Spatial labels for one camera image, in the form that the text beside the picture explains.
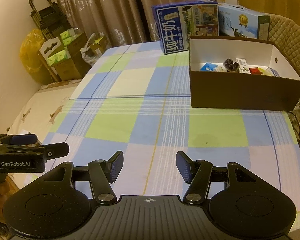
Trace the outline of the left human hand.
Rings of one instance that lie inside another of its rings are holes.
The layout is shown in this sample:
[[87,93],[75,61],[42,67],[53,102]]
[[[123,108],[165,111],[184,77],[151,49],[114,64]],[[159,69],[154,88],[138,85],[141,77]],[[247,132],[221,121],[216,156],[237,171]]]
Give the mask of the left human hand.
[[0,183],[0,220],[4,220],[2,208],[6,200],[18,190],[19,188],[10,177],[7,177],[3,183]]

